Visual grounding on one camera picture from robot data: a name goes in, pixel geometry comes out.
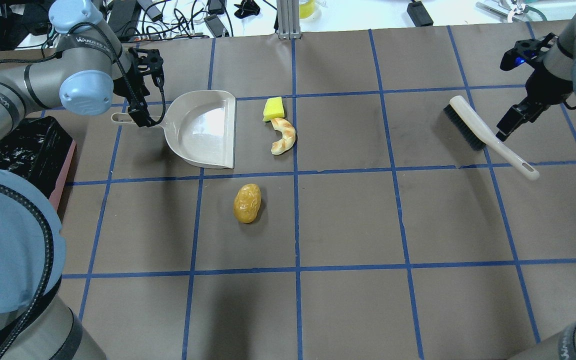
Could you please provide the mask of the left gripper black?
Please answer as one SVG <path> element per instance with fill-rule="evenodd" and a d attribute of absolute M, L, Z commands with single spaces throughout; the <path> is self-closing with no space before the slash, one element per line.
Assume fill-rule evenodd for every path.
<path fill-rule="evenodd" d="M 128 48 L 125 54 L 131 61 L 130 68 L 125 72 L 131 88 L 125 96 L 129 104 L 128 116 L 138 127 L 150 128 L 154 126 L 154 120 L 146 105 L 146 96 L 150 95 L 146 77 L 151 77 L 162 102 L 165 102 L 162 54 L 157 48 Z"/>

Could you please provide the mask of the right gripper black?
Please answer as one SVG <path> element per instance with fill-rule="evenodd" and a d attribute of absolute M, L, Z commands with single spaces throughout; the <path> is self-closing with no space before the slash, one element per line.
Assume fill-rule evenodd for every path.
<path fill-rule="evenodd" d="M 525 83 L 526 98 L 512 105 L 497 123 L 495 136 L 499 141 L 505 142 L 520 126 L 535 123 L 542 110 L 551 105 L 563 103 L 567 109 L 576 110 L 576 105 L 567 103 L 573 94 L 574 41 L 572 33 L 549 33 L 541 38 L 518 40 L 503 54 L 500 70 L 511 71 L 522 64 L 534 70 Z"/>

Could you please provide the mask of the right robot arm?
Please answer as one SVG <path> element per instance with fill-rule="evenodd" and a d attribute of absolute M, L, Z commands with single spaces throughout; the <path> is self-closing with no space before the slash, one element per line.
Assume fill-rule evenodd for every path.
<path fill-rule="evenodd" d="M 576 14 L 560 35 L 517 41 L 502 57 L 500 68 L 509 71 L 530 64 L 534 71 L 525 84 L 526 98 L 510 107 L 497 125 L 494 150 L 510 164 L 526 171 L 530 166 L 505 147 L 505 140 L 520 125 L 534 122 L 551 105 L 576 95 Z M 576 322 L 559 333 L 514 356 L 516 360 L 576 360 Z"/>

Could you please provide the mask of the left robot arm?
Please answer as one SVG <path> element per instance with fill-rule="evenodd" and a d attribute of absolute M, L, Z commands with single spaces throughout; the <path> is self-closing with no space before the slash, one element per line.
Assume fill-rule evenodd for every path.
<path fill-rule="evenodd" d="M 146 57 L 125 48 L 90 0 L 57 0 L 48 18 L 61 35 L 42 59 L 0 70 L 0 141 L 34 112 L 57 107 L 80 116 L 107 112 L 114 95 L 138 126 L 147 109 Z M 48 197 L 0 169 L 0 360 L 105 360 L 105 352 L 58 296 L 66 262 L 62 223 Z"/>

